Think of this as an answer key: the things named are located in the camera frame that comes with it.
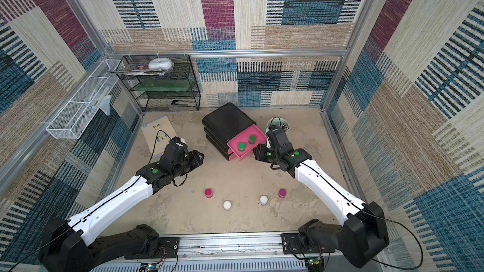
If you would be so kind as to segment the black drawer cabinet shell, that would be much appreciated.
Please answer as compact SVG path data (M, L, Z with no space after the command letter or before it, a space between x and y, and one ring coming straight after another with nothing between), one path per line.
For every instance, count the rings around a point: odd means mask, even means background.
M257 123L235 104L229 102L202 119L205 137L229 161L228 142L243 132L246 128Z

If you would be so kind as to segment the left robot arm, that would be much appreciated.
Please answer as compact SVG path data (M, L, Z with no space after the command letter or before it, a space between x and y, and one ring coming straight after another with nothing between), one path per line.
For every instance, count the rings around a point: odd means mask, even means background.
M120 234L101 234L135 205L173 184L175 178L202 166L204 157L189 150L180 137L173 138L158 161L143 166L98 203L66 220L50 219L42 234L39 261L47 271L91 271L124 256L160 256L159 234L146 224Z

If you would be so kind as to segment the pink drawer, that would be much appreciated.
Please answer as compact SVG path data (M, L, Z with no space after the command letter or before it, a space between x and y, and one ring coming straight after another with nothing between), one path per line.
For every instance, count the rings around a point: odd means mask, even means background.
M257 136L257 141L255 145L250 144L248 141L249 136L251 135ZM245 151L243 152L240 152L238 150L238 144L240 142L244 142L247 145ZM227 146L229 147L229 160L231 161L234 159L239 159L241 161L249 154L251 154L253 149L256 148L259 144L266 144L266 142L266 134L262 132L256 125L251 125L228 141Z

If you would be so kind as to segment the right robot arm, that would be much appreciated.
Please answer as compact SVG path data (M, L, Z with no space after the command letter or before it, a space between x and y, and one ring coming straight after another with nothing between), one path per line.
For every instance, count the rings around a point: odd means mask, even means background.
M366 204L349 193L309 153L294 149L283 129L270 127L266 136L268 145L256 147L256 160L304 184L337 220L337 224L325 224L313 219L301 226L298 233L303 248L339 250L350 264L362 268L389 245L386 219L378 204Z

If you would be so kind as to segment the magenta paint can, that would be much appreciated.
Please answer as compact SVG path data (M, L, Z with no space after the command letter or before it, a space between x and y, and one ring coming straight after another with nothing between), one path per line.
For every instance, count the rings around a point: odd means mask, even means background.
M287 196L287 191L286 191L285 189L283 189L283 188L282 188L282 189L280 189L280 190L278 191L278 196L279 196L279 198L281 198L281 199L286 198L286 196Z
M206 198L212 198L212 197L213 197L213 195L214 195L214 194L213 194L213 190L212 190L212 189L210 189L210 188L206 189L206 190L204 191L204 194L205 194L205 197L206 197Z

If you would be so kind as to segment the white paint can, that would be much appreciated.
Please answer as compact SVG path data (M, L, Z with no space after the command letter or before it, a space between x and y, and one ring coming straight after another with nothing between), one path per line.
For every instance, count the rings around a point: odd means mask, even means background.
M267 205L267 204L268 204L268 197L267 197L267 196L265 196L265 195L262 195L262 196L260 197L260 204L261 204L262 206Z
M223 208L224 208L224 210L226 210L226 211L230 211L230 210L231 210L231 208L232 208L232 203L231 203L230 201L225 201L225 202L223 203Z

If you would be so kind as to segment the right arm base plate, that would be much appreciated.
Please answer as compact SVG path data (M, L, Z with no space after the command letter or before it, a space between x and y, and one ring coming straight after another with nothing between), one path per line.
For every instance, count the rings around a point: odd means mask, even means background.
M329 247L309 247L304 245L295 232L284 232L280 235L283 253L302 258L304 256L316 256L326 253L334 253L335 248Z

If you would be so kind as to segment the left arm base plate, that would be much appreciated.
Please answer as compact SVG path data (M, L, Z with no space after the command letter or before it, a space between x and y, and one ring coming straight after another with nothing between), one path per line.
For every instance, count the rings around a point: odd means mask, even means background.
M178 237L159 237L138 254L124 256L124 259L171 259L177 257Z

